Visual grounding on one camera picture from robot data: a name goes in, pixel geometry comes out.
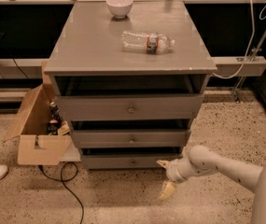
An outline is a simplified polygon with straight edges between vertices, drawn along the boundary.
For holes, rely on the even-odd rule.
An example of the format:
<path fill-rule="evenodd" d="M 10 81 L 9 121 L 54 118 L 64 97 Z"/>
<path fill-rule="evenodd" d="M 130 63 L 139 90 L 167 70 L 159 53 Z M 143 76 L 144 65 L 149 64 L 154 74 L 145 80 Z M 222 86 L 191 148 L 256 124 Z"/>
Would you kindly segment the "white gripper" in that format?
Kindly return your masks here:
<path fill-rule="evenodd" d="M 175 183 L 185 182 L 191 177 L 192 168 L 188 158 L 175 159 L 170 162 L 164 160 L 157 160 L 157 164 L 162 168 L 166 169 L 166 175 L 170 180 L 164 181 L 162 183 L 159 199 L 164 201 L 175 192 Z"/>

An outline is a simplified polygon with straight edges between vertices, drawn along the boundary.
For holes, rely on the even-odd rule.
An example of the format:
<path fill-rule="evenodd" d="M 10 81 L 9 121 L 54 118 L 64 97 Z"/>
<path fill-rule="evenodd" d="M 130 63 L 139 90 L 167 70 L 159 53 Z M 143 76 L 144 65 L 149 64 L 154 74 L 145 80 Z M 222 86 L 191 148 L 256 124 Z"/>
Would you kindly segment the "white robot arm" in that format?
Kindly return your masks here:
<path fill-rule="evenodd" d="M 191 177 L 220 173 L 255 194 L 250 224 L 266 224 L 266 165 L 261 167 L 222 157 L 205 146 L 193 147 L 181 159 L 158 160 L 157 164 L 165 169 L 167 176 L 162 184 L 161 200 L 170 197 L 179 183 Z"/>

